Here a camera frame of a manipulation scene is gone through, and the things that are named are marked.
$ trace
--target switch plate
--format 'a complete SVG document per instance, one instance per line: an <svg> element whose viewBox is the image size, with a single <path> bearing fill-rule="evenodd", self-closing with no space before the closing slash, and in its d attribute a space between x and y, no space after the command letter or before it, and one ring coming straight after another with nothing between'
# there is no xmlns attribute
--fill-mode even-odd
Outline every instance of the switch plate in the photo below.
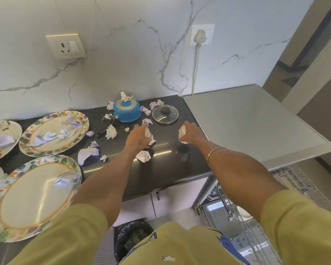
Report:
<svg viewBox="0 0 331 265"><path fill-rule="evenodd" d="M212 41L213 33L215 32L215 25L214 24L198 24L191 26L191 34L190 34L190 46L197 45L194 41L195 36L199 30L204 30L206 34L206 41L203 44L210 44Z"/></svg>
<svg viewBox="0 0 331 265"><path fill-rule="evenodd" d="M86 52L78 34L47 35L48 43L57 59L86 57Z"/></svg>

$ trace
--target person's left hand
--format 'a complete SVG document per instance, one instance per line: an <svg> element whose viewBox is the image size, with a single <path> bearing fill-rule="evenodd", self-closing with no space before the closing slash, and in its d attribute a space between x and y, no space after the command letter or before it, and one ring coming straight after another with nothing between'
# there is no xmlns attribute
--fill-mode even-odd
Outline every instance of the person's left hand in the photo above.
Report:
<svg viewBox="0 0 331 265"><path fill-rule="evenodd" d="M151 138L145 137L146 125L135 125L134 129L128 135L125 150L132 152L134 156L148 146Z"/></svg>

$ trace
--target blue pot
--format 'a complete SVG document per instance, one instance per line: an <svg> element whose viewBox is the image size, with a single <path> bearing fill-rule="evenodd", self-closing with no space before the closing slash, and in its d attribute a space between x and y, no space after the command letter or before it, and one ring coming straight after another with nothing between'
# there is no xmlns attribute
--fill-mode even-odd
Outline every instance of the blue pot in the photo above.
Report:
<svg viewBox="0 0 331 265"><path fill-rule="evenodd" d="M113 106L114 116L118 116L118 121L128 123L137 120L141 116L140 104L137 100L118 100Z"/></svg>

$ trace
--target white marble backsplash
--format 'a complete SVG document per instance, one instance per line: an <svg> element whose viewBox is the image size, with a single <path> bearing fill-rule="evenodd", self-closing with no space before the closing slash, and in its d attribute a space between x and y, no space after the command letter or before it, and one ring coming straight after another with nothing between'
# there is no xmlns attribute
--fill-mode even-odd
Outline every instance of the white marble backsplash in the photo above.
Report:
<svg viewBox="0 0 331 265"><path fill-rule="evenodd" d="M195 93L263 85L313 0L0 0L0 120L191 93L192 24L216 24L201 47ZM84 59L57 61L45 35L79 33Z"/></svg>

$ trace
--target yellow shirt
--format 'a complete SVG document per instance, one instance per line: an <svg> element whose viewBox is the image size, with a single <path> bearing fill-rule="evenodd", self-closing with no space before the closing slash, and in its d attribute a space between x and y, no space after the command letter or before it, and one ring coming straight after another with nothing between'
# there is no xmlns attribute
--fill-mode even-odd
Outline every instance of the yellow shirt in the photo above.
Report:
<svg viewBox="0 0 331 265"><path fill-rule="evenodd" d="M270 197L261 225L285 265L331 265L331 213L296 191L283 190ZM9 264L93 264L107 227L104 214L93 206L71 206ZM223 245L221 233L208 227L186 230L166 223L120 264L243 264Z"/></svg>

